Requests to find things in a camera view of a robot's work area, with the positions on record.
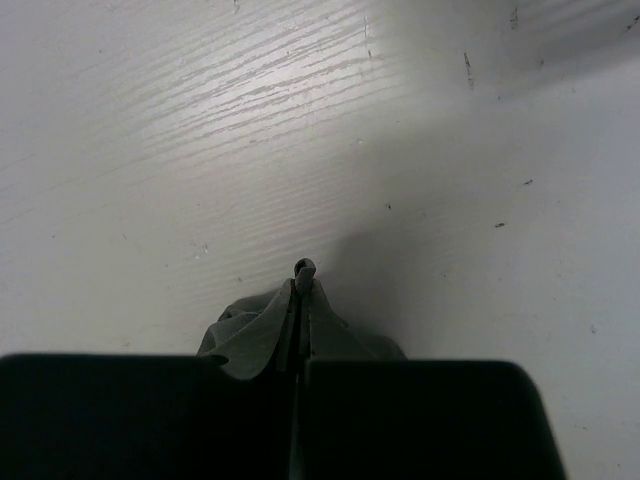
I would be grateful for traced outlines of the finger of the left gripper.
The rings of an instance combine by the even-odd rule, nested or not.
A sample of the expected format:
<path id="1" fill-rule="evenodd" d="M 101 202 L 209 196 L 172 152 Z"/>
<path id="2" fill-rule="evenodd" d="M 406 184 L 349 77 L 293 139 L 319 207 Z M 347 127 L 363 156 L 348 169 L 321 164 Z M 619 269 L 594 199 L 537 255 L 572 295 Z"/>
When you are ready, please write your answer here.
<path id="1" fill-rule="evenodd" d="M 379 360 L 309 298 L 301 438 L 311 479 L 562 479 L 539 392 L 518 365 Z"/>
<path id="2" fill-rule="evenodd" d="M 1 361 L 5 479 L 285 479 L 296 293 L 230 305 L 190 356 Z"/>

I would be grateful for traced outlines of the dark grey t shirt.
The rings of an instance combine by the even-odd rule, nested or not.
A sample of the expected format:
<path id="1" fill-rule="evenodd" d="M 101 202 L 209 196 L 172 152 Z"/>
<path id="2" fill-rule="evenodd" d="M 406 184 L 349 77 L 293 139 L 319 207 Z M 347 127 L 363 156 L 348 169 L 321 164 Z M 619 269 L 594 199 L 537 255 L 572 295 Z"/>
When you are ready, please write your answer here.
<path id="1" fill-rule="evenodd" d="M 349 325 L 332 309 L 308 258 L 276 290 L 241 298 L 211 324 L 197 355 L 214 360 L 238 380 L 267 370 L 291 371 L 312 359 L 400 361 L 395 341 Z"/>

